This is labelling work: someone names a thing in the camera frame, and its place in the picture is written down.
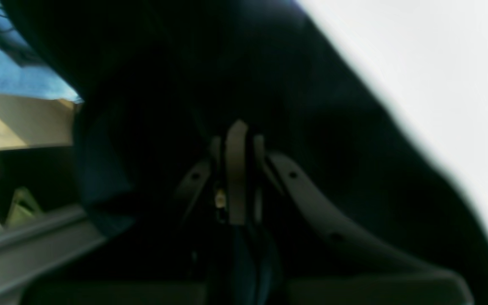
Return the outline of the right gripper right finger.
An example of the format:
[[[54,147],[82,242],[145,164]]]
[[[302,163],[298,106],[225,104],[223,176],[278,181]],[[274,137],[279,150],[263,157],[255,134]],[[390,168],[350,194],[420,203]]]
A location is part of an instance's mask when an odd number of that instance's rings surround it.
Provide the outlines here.
[[[286,195],[305,224],[330,251],[376,273],[341,278],[296,279],[287,283],[291,305],[472,305],[458,274],[413,257],[354,223],[283,154],[267,155],[265,140],[248,138],[237,120],[225,137],[225,210],[231,225],[262,221],[260,180]]]

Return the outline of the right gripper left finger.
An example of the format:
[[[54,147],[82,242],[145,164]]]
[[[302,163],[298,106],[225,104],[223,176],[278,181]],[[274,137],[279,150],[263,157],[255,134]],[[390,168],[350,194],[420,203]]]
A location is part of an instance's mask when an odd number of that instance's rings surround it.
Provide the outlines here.
[[[214,197],[223,177],[222,138],[213,137],[206,153],[184,174],[166,205],[160,228],[166,238],[203,237],[219,225]]]

